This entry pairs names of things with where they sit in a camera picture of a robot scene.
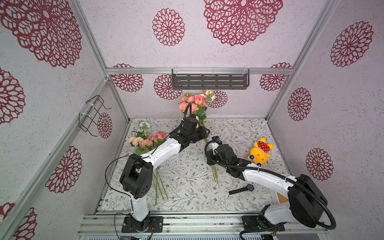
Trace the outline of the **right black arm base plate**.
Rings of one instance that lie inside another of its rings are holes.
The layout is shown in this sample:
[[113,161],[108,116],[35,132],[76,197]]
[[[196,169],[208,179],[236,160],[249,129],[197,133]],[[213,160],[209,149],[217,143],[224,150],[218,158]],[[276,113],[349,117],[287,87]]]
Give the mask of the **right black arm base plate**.
[[242,216],[244,230],[248,232],[266,232],[279,230],[281,227],[284,230],[286,222],[272,224],[264,216]]

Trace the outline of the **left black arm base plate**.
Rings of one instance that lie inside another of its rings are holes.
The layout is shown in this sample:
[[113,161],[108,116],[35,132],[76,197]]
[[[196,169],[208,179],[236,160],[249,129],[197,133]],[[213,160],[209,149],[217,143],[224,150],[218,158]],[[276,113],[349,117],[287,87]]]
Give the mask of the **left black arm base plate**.
[[147,216],[139,222],[131,215],[124,218],[122,233],[161,233],[163,231],[163,217]]

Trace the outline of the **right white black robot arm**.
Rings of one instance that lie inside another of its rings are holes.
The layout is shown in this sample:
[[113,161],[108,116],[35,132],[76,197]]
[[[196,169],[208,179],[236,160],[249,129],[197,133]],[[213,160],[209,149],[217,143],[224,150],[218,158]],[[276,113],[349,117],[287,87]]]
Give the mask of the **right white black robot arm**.
[[236,156],[228,144],[215,136],[204,147],[208,165],[219,165],[233,178],[262,185],[288,199],[278,205],[266,205],[256,216],[242,217],[245,234],[284,230],[287,223],[300,223],[308,228],[320,226],[327,230],[337,227],[335,217],[327,207],[328,201],[307,175],[299,177],[279,174],[261,168],[251,161]]

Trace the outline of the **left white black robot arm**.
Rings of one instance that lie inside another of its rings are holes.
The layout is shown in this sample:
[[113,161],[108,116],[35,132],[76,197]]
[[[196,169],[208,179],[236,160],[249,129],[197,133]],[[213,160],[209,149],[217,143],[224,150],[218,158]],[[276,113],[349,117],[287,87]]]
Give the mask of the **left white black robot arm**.
[[125,217],[123,233],[156,231],[151,223],[146,197],[152,186],[154,171],[190,144],[206,139],[209,133],[210,130],[200,125],[197,116],[192,113],[192,104],[188,103],[181,123],[170,132],[164,143],[148,153],[125,156],[127,161],[119,180],[123,187],[120,193],[129,196],[132,208]]

